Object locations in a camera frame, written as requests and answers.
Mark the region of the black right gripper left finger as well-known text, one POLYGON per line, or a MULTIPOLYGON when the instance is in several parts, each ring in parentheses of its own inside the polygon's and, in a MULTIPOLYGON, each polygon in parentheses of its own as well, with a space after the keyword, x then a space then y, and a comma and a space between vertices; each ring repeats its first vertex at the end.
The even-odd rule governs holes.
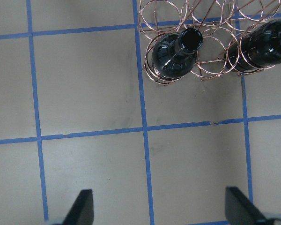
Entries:
POLYGON ((70 211, 63 220, 64 225, 92 225, 94 203, 92 189, 81 190, 70 211))

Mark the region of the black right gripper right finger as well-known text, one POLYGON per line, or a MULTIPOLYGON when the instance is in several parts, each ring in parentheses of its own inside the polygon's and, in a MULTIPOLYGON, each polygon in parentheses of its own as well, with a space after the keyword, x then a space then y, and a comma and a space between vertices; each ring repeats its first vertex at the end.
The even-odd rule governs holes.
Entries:
POLYGON ((230 225, 265 225, 265 216, 237 187, 225 189, 225 217, 230 225))

